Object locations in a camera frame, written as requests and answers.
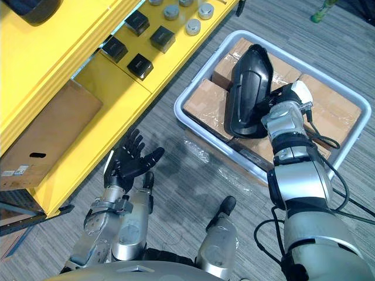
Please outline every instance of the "gray plastic tray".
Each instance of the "gray plastic tray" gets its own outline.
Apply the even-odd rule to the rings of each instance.
[[[267,49],[267,51],[274,56],[278,57],[279,59],[287,62],[291,66],[298,69],[300,72],[309,74],[322,83],[329,86],[331,89],[338,92],[343,97],[349,99],[351,102],[356,104],[361,109],[361,114],[355,123],[354,127],[348,134],[346,140],[342,144],[340,150],[332,152],[329,157],[329,161],[333,164],[333,166],[337,169],[340,164],[343,162],[344,158],[348,154],[350,148],[354,145],[355,141],[359,137],[362,129],[366,125],[367,121],[371,115],[371,106],[370,104],[358,93],[354,92],[353,90],[347,88],[343,84],[337,82],[333,78],[327,76],[323,72],[317,70],[316,68],[306,64],[305,62],[297,59],[296,57],[288,54],[287,52],[283,51],[279,47],[271,44],[270,42],[260,38],[259,36],[245,30],[238,30],[231,34],[229,34],[220,47],[214,52],[211,58],[206,62],[206,64],[202,67],[202,69],[196,74],[195,78],[189,84],[188,87],[183,91],[183,93],[178,97],[175,102],[175,115],[178,120],[180,120],[183,124],[189,127],[195,134],[203,138],[209,144],[211,144],[214,148],[218,149],[224,155],[228,156],[231,160],[238,163],[242,168],[246,169],[249,173],[255,175],[263,182],[267,182],[267,174],[265,171],[260,169],[257,165],[253,162],[249,161],[247,158],[233,150],[227,144],[222,142],[220,139],[212,135],[209,131],[205,130],[201,127],[198,123],[194,120],[189,118],[186,114],[183,113],[182,108],[187,99],[190,95],[197,89],[200,82],[204,79],[210,79],[213,73],[214,68],[218,64],[218,62],[229,52],[229,50],[237,43],[237,41],[241,38],[245,38],[254,44],[260,44]],[[333,172],[327,170],[329,173],[329,178],[333,177]]]

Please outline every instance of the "black cable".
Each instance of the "black cable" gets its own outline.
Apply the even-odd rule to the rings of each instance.
[[[254,240],[255,240],[255,243],[257,243],[257,246],[258,248],[263,251],[267,256],[269,256],[271,259],[273,259],[277,264],[279,264],[281,266],[281,261],[279,261],[274,255],[272,255],[270,252],[268,252],[264,246],[259,242],[258,240],[258,231],[259,229],[264,225],[264,224],[267,224],[269,222],[273,222],[275,220],[266,220],[266,221],[263,221],[261,222],[260,224],[257,225],[257,227],[255,228],[254,230]],[[281,222],[281,223],[285,223],[283,220],[277,220],[277,222]]]
[[[275,221],[277,242],[279,244],[281,256],[285,256],[285,250],[284,250],[284,246],[282,245],[282,240],[281,240],[280,226],[279,226],[279,223],[278,223],[278,218],[277,218],[276,213],[275,213],[276,209],[277,209],[277,207],[273,206],[272,209],[271,209],[271,212],[272,212],[272,216],[274,217],[274,221]]]
[[[341,197],[345,197],[345,194],[343,194],[341,191],[339,191],[339,190],[337,190],[335,188],[333,188],[333,191],[335,193],[337,193],[338,195],[340,195]],[[364,205],[358,203],[356,200],[349,198],[349,202],[353,203],[355,206],[357,206],[358,208],[361,208],[363,211],[365,211],[369,215],[372,215],[375,218],[375,212],[373,212],[372,210],[366,208]]]
[[[312,135],[310,138],[311,139],[318,139],[318,140],[320,140],[321,142],[323,142],[323,143],[325,143],[326,145],[328,145],[330,148],[333,148],[333,149],[340,149],[341,148],[341,146],[340,146],[340,144],[336,141],[336,140],[334,140],[334,139],[332,139],[332,138],[329,138],[329,137],[327,137],[327,136],[322,136],[320,133],[319,133],[319,131],[318,131],[318,129],[316,128],[316,126],[313,124],[313,122],[311,121],[311,122],[309,122],[310,123],[310,125],[311,125],[311,127],[314,129],[314,131],[315,131],[315,135]]]
[[[331,163],[328,162],[327,159],[324,158],[323,155],[321,155],[319,153],[319,157],[323,160],[324,163],[326,163],[326,165],[335,173],[335,175],[337,175],[337,177],[340,179],[342,185],[344,186],[344,189],[345,189],[345,196],[344,196],[344,201],[343,203],[341,203],[340,206],[338,206],[335,210],[336,211],[340,211],[342,210],[343,207],[346,206],[346,204],[349,202],[349,197],[350,197],[350,190],[346,184],[346,181],[344,180],[344,178],[341,176],[341,174],[332,166]]]
[[[349,217],[349,218],[352,218],[354,220],[359,220],[359,221],[363,221],[363,222],[366,222],[368,224],[373,224],[375,225],[375,221],[372,221],[372,220],[368,220],[367,218],[362,218],[362,217],[358,217],[357,215],[353,215],[353,214],[349,214],[349,213],[344,213],[344,212],[341,212],[341,211],[336,211],[336,210],[332,210],[334,213],[336,214],[339,214],[339,215],[344,215],[346,217]]]
[[[373,211],[371,211],[370,209],[366,208],[364,205],[358,203],[357,201],[353,200],[350,198],[350,191],[349,191],[349,188],[345,182],[345,180],[343,179],[343,177],[340,175],[340,173],[328,162],[327,159],[325,159],[321,154],[319,154],[319,156],[321,157],[321,159],[324,161],[324,163],[327,164],[327,166],[335,173],[335,175],[337,175],[337,177],[340,179],[340,181],[342,182],[344,188],[345,188],[345,193],[342,193],[341,191],[333,188],[333,191],[335,193],[337,193],[338,195],[342,196],[344,198],[344,202],[338,206],[338,208],[336,209],[331,209],[331,211],[333,211],[334,213],[336,214],[339,214],[339,215],[344,215],[344,216],[347,216],[349,218],[352,218],[354,220],[359,220],[359,221],[363,221],[363,222],[366,222],[368,224],[374,224],[375,225],[375,221],[372,221],[372,220],[368,220],[367,218],[362,218],[362,217],[359,217],[357,215],[353,215],[353,214],[349,214],[349,213],[345,213],[345,212],[342,212],[341,209],[347,204],[347,202],[351,202],[353,203],[355,206],[359,207],[360,209],[362,209],[363,211],[365,211],[366,213],[368,213],[369,215],[371,215],[372,217],[375,218],[375,213]]]

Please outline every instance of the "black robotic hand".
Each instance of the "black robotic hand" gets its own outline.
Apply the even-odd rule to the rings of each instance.
[[[104,172],[104,187],[116,185],[129,192],[133,187],[134,178],[138,177],[156,165],[164,154],[164,148],[157,148],[150,154],[141,157],[145,147],[139,135],[139,130],[128,132],[119,147],[113,150],[109,163]]]

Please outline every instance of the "yellow shelving unit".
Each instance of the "yellow shelving unit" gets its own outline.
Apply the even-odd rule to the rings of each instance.
[[[70,8],[72,8],[74,5],[69,2],[71,1],[64,1],[66,5],[69,4]],[[137,3],[137,1],[130,0],[82,0],[72,2],[85,2],[86,5],[88,5],[88,2],[91,4],[97,2],[96,5],[98,6],[111,3],[112,8],[110,10],[114,9],[116,5],[116,8],[122,6],[125,7],[127,11],[130,11]],[[202,27],[198,35],[188,36],[185,33],[185,23],[189,18],[198,18],[198,3],[201,4],[203,2],[211,3],[214,6],[214,15],[209,20],[201,20]],[[103,107],[66,151],[63,157],[56,163],[41,184],[38,187],[28,190],[43,208],[47,217],[58,215],[59,207],[68,196],[71,195],[74,189],[91,172],[92,168],[115,145],[130,125],[137,120],[152,100],[164,88],[166,83],[171,80],[176,72],[183,66],[187,59],[237,2],[238,0],[228,0],[227,3],[224,4],[219,0],[194,1],[194,4],[190,7],[180,7],[179,19],[173,22],[164,20],[162,10],[166,5],[175,4],[177,1],[164,0],[162,6],[151,6],[148,2],[145,2],[139,10],[148,17],[150,27],[139,37],[131,33],[126,26],[123,26],[115,34],[116,37],[126,45],[129,51],[124,58],[118,64],[115,64],[98,52],[85,68],[82,69],[75,80],[85,86],[86,89],[101,100],[103,102]],[[98,20],[94,26],[99,25],[99,22],[104,24],[104,22],[110,21],[110,19],[107,19],[106,21],[104,20],[106,13],[114,12],[110,10],[103,11],[104,14],[99,17],[100,20]],[[122,19],[126,16],[122,11],[120,14],[122,15]],[[166,54],[161,53],[151,46],[149,41],[151,34],[153,34],[160,25],[175,32],[176,35],[176,42]],[[103,34],[100,40],[97,40],[94,34],[91,34],[91,40],[95,41],[95,44],[91,44],[91,52],[93,52],[96,46],[98,46],[99,43],[110,34],[115,26],[115,22],[111,26],[111,29],[102,26],[103,29],[105,29],[105,32],[102,32],[99,28],[100,34]],[[86,56],[82,55],[84,48],[81,48],[79,52],[73,52],[77,46],[73,43],[73,39],[71,40],[71,43],[71,49],[67,50],[67,53],[64,56],[66,63],[69,65],[69,67],[65,66],[65,68],[69,69],[69,75],[65,75],[64,79],[60,78],[57,73],[68,73],[68,70],[63,71],[61,67],[56,66],[54,69],[55,81],[50,81],[49,85],[43,83],[38,84],[37,87],[17,85],[16,91],[13,91],[11,81],[8,81],[6,85],[3,85],[3,90],[7,89],[12,92],[29,90],[28,94],[19,94],[18,100],[16,98],[7,98],[8,100],[6,102],[8,105],[13,106],[13,110],[7,110],[6,114],[8,116],[8,121],[1,125],[1,134],[4,135],[4,132],[9,132],[9,130],[12,129],[18,131],[13,133],[12,136],[7,136],[5,144],[10,145],[15,140],[24,127],[27,126],[48,100],[52,98],[53,94],[58,91],[70,75],[78,69],[82,62],[87,58],[87,54]],[[82,59],[79,62],[76,62],[77,58],[73,53],[82,56]],[[137,53],[144,55],[154,65],[154,69],[144,81],[137,79],[126,68],[126,65]],[[47,74],[43,79],[45,80],[48,77],[50,77],[50,74]],[[3,81],[6,78],[11,79],[13,83],[16,82],[16,79],[10,78],[10,75],[8,74],[6,74],[6,77],[2,77]],[[15,121],[19,120],[23,120],[21,126],[13,124]]]
[[[37,27],[0,2],[0,155],[139,2],[64,0]]]

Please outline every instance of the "black cube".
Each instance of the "black cube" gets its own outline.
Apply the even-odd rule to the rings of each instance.
[[[139,10],[135,10],[126,20],[126,26],[137,36],[141,35],[149,26],[148,18]]]
[[[116,37],[112,36],[102,47],[105,55],[118,63],[128,53],[128,49]]]
[[[176,41],[176,37],[172,31],[160,25],[160,27],[151,36],[150,40],[151,45],[153,45],[159,51],[166,53],[166,51]]]
[[[137,76],[142,81],[147,77],[151,70],[154,69],[151,61],[146,59],[141,54],[137,54],[127,67],[132,74]]]

